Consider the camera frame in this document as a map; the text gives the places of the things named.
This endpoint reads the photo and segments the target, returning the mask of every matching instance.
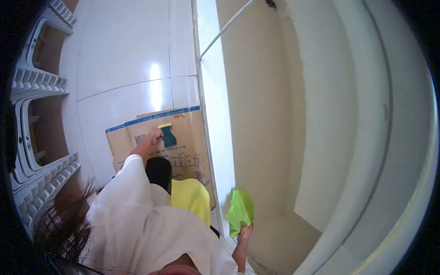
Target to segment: metal rod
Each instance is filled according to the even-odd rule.
[[[211,48],[211,46],[217,41],[217,39],[229,28],[229,25],[253,2],[253,0],[249,0],[249,2],[246,3],[230,20],[224,27],[220,30],[220,32],[216,35],[216,37],[211,41],[211,43],[206,47],[206,49],[203,51],[203,53],[198,58],[198,63],[202,60],[202,57],[205,55],[205,53]]]

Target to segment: floor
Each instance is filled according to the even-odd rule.
[[[105,130],[136,115],[199,104],[190,0],[80,0],[62,46],[59,75],[66,145],[80,180],[116,174]]]

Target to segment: yellow scrubbing pad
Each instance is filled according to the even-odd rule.
[[[172,124],[167,123],[159,125],[158,128],[162,129],[164,136],[162,137],[165,147],[171,147],[177,144],[176,135],[171,131]]]

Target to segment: yellow cloth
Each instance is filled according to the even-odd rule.
[[[186,209],[211,225],[209,193],[196,179],[171,180],[171,206]]]

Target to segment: lime green cloth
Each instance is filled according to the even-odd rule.
[[[229,235],[233,238],[240,234],[242,221],[247,226],[253,223],[253,202],[244,190],[232,190],[231,208],[225,215],[229,222]]]

